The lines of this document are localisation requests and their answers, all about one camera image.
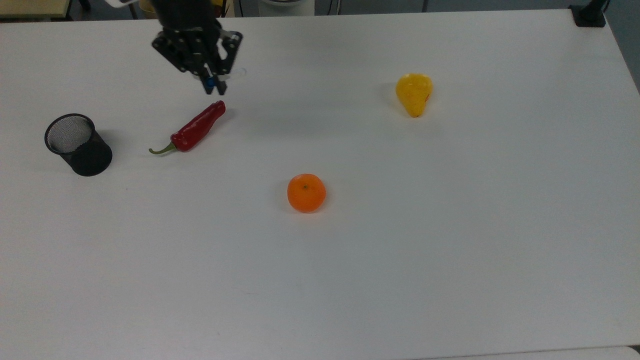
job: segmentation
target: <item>white bucket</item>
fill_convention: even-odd
[[[314,16],[316,0],[260,0],[260,16]]]

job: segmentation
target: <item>table leg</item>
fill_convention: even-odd
[[[131,16],[133,17],[133,19],[138,20],[138,14],[136,13],[136,8],[135,6],[133,6],[133,4],[129,4],[129,10],[131,11]]]
[[[82,10],[86,12],[91,10],[91,4],[89,3],[89,0],[78,0],[78,2],[80,3],[80,6],[82,6]]]

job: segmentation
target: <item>yellow pear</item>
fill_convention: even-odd
[[[413,117],[422,115],[432,91],[431,78],[424,74],[405,74],[396,84],[398,99]]]

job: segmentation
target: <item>pepper stem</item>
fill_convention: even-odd
[[[155,151],[153,149],[149,149],[149,152],[155,155],[160,155],[160,154],[164,154],[166,152],[169,152],[171,150],[177,150],[177,148],[175,147],[175,145],[170,142],[169,145],[167,145],[164,149],[160,150],[160,151]]]

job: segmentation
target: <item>red chili pepper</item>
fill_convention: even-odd
[[[225,103],[222,100],[216,101],[209,105],[198,116],[189,121],[182,129],[171,135],[171,143],[160,151],[149,149],[152,154],[164,154],[171,150],[181,152],[189,151],[193,148],[206,134],[209,133],[213,123],[222,116],[226,111]]]

